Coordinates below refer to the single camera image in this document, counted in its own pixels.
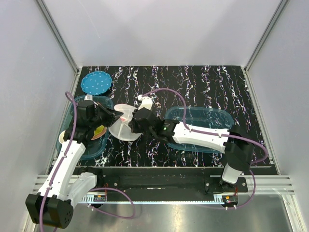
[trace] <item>metal frame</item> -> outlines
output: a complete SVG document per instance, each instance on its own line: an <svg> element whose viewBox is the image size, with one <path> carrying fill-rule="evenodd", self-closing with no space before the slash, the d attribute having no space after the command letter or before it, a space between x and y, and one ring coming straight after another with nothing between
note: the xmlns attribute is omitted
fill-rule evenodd
<svg viewBox="0 0 309 232"><path fill-rule="evenodd" d="M71 87L70 87L70 93L72 93L73 96L74 96L74 93L75 93L75 90L76 90L76 87L77 87L77 84L78 84L79 77L80 77L80 75L81 75L81 70L82 70L82 69L80 69L80 70L76 73L76 75L75 75L75 77L74 77L74 80L73 80L73 82L72 82L72 85L71 85ZM59 135L59 134L61 133L61 131L60 131L60 129L61 129L61 124L62 124L62 121L63 121L63 119L64 119L64 117L65 117L65 114L66 114L66 112L67 112L67 110L68 110L68 108L69 108L69 105L70 105L70 101L67 101L66 104L65 104L65 106L64 106L64 110L63 110L63 113L62 113L62 116L61 116L61 121L60 121L59 126L58 126L57 135ZM55 138L53 144L56 144L57 140L58 140L58 136ZM50 159L50 161L48 162L48 166L46 167L46 172L45 172L45 174L48 174L49 168L55 164L55 161L56 161L57 157L58 157L58 151L57 151L57 149L56 149L56 146L54 146L54 148L53 148L53 150L52 150L52 152L51 152L51 159Z"/></svg>
<svg viewBox="0 0 309 232"><path fill-rule="evenodd" d="M270 22L268 23L259 43L257 44L257 46L255 47L247 65L245 66L245 70L248 71L253 62L255 61L257 55L259 54L259 52L261 51L265 41L267 40L268 36L270 35L271 31L273 30L274 26L276 25L280 15L282 14L283 10L285 9L286 5L288 4L290 0L281 0L274 15L272 16Z"/></svg>
<svg viewBox="0 0 309 232"><path fill-rule="evenodd" d="M35 187L33 189L33 194L36 194L46 181L48 175L39 175ZM248 185L248 191L253 190L253 178L251 175L244 175ZM78 175L73 175L69 180L69 186L71 186L78 179ZM291 184L290 177L288 175L258 175L255 176L256 179L256 195L294 195L294 190ZM247 195L248 193L239 193L239 195Z"/></svg>
<svg viewBox="0 0 309 232"><path fill-rule="evenodd" d="M42 15L44 16L48 26L50 27L52 33L54 34L61 50L63 51L64 55L66 56L70 66L72 67L73 71L75 72L75 79L72 83L71 89L70 91L73 93L76 90L76 86L78 83L78 79L80 76L80 71L79 67L77 66L77 64L75 63L72 55L70 54L67 46L65 45L65 42L63 40L63 38L61 37L59 30L57 29L50 12L48 11L46 4L44 3L44 0L35 0L35 2L37 3L40 11L42 12ZM273 145L269 139L269 134L267 131L267 128L265 126L265 121L264 118L262 116L262 113L260 111L260 107L258 104L258 101L256 99L256 95L255 95L255 91L254 88L252 86L252 82L250 79L250 75L248 74L248 70L251 68L252 64L254 63L256 57L258 56L260 50L262 49L265 41L267 40L267 38L269 37L272 29L274 28L274 26L276 25L276 22L278 21L280 15L282 14L283 10L285 9L285 7L287 6L289 0L281 0L274 15L272 16L267 28L265 29L261 39L259 40L253 54L251 55L247 65L243 68L243 73L244 76L246 78L247 84L248 84L248 89L251 95L251 99L253 102L253 106L255 108L256 114L257 114L257 118L259 121L259 124L261 126L261 131L263 134L263 137L265 139L265 144L269 150L269 154L270 154L270 160L271 162L273 162L277 168L278 173L280 173L279 171L279 166L277 163L277 159L274 155L274 148ZM69 102L67 102L65 109L64 109L64 113L62 116L62 119L65 116L65 112L67 110L69 106ZM49 167L52 165L54 159L57 157L57 150L56 147L54 148L53 152L52 152L52 160L49 163ZM248 185L248 190L249 192L252 191L253 189L253 178L252 176L248 176L245 175L244 176L246 178L247 181L247 185ZM37 192L37 190L40 188L40 186L44 183L44 181L46 180L47 175L40 175L38 176L38 179L36 181L36 185L35 185L35 189L33 190L34 192ZM73 184L76 179L78 178L77 175L73 175L72 178L70 179L69 185ZM284 205L290 220L290 223L292 225L293 231L295 232L306 232L306 226L304 224L304 221L302 219L296 198L295 198L295 194L294 194L294 190L290 181L289 176L285 176L285 175L256 175L256 193L255 194L260 194L260 195L270 195L270 194L278 194L282 196L282 199L284 201ZM35 229L35 224L32 223L29 215L27 215L27 218L25 220L25 225L23 227L23 232L33 232Z"/></svg>
<svg viewBox="0 0 309 232"><path fill-rule="evenodd" d="M60 35L60 32L49 12L49 10L47 9L47 6L44 2L44 0L34 0L37 5L38 8L40 9L46 23L48 24L49 28L51 29L55 39L57 40L59 47L61 48L63 54L65 55L65 57L67 58L70 66L72 67L73 71L75 74L78 73L79 67L77 66L73 56L71 55L70 51L68 50L68 47L66 46L62 36Z"/></svg>
<svg viewBox="0 0 309 232"><path fill-rule="evenodd" d="M256 113L256 117L257 117L257 120L259 122L259 126L261 128L261 132L262 132L263 138L265 140L265 146L266 146L266 148L267 148L267 150L269 152L270 163L274 163L275 164L277 172L278 172L278 174L280 174L280 169L279 169L278 161L276 159L276 156L274 155L275 154L274 147L273 147L273 145L271 143L271 140L269 139L270 136L269 136L269 133L268 133L267 128L266 128L266 124L265 124L265 121L264 121L264 118L263 118L263 115L262 115L262 112L261 112L260 105L259 105L259 103L257 101L256 93L255 93L255 90L253 88L250 75L249 75L248 71L244 70L243 67L242 67L242 71L243 71L243 74L245 76L245 79L246 79L246 82L247 82L247 86L248 86L248 90L250 92L250 97L251 97L251 100L252 100L252 104L253 104L253 107L254 107L254 110L255 110L255 113Z"/></svg>

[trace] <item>black tabletop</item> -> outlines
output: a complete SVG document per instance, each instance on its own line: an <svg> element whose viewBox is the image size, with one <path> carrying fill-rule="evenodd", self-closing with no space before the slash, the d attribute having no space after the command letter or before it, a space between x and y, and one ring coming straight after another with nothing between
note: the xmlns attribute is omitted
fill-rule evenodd
<svg viewBox="0 0 309 232"><path fill-rule="evenodd" d="M138 106L137 96L150 90L168 87L178 91L187 106L211 107L227 111L235 124L245 128L256 141L264 144L248 87L240 66L112 66L83 67L75 97L84 95L80 84L90 72L105 71L113 86L104 95L114 105L125 103ZM153 111L164 118L166 111L181 101L169 92L151 95ZM263 153L255 149L254 159ZM142 135L134 142L119 141L109 136L103 154L95 159L80 161L78 166L222 166L222 154L180 151ZM270 166L269 159L257 166Z"/></svg>

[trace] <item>blue plate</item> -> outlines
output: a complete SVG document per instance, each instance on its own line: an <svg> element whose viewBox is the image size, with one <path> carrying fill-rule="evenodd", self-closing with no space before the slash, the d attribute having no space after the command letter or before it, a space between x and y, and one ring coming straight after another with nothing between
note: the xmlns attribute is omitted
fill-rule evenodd
<svg viewBox="0 0 309 232"><path fill-rule="evenodd" d="M106 72L95 71L89 73L82 80L82 90L90 95L105 93L112 86L112 78Z"/></svg>

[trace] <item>white wall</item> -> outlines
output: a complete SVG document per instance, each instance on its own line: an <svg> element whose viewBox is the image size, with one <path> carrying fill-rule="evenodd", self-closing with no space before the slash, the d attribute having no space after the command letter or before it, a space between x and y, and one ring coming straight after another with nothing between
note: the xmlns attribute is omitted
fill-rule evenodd
<svg viewBox="0 0 309 232"><path fill-rule="evenodd" d="M309 228L309 1L293 0L249 74L275 155Z"/></svg>
<svg viewBox="0 0 309 232"><path fill-rule="evenodd" d="M79 66L245 65L280 0L45 0Z"/></svg>
<svg viewBox="0 0 309 232"><path fill-rule="evenodd" d="M33 0L0 1L0 231L18 232L74 78Z"/></svg>

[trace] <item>translucent blue tray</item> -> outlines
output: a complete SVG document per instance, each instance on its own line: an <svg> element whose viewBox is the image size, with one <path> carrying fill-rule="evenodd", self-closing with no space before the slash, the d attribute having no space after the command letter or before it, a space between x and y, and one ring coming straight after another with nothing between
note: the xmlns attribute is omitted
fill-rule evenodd
<svg viewBox="0 0 309 232"><path fill-rule="evenodd" d="M183 107L172 107L166 112L165 119L175 119L182 122L183 113ZM188 125L212 129L230 129L234 124L234 120L228 112L202 107L187 107L185 119ZM183 151L220 153L208 147L192 144L168 144L168 146Z"/></svg>
<svg viewBox="0 0 309 232"><path fill-rule="evenodd" d="M85 98L85 96L80 96L80 97L77 97L75 99L75 101L80 102L80 101L83 101L84 98ZM113 109L112 100L108 97L93 96L93 100L95 102L101 103L103 106L106 106L108 108ZM70 106L69 106L69 109L66 112L64 120L62 122L60 133L64 130L66 130L69 127L70 122L73 118L73 110L74 110L73 105L71 103ZM106 146L108 136L109 136L109 132L107 130L105 135L103 135L101 138L96 139L96 140L91 140L89 142L88 146L87 146L85 153L82 155L81 160L90 160L90 159L94 159L94 158L102 155L102 153L105 149L105 146ZM57 140L56 149L57 149L58 152L61 151L61 147L62 147L62 144Z"/></svg>

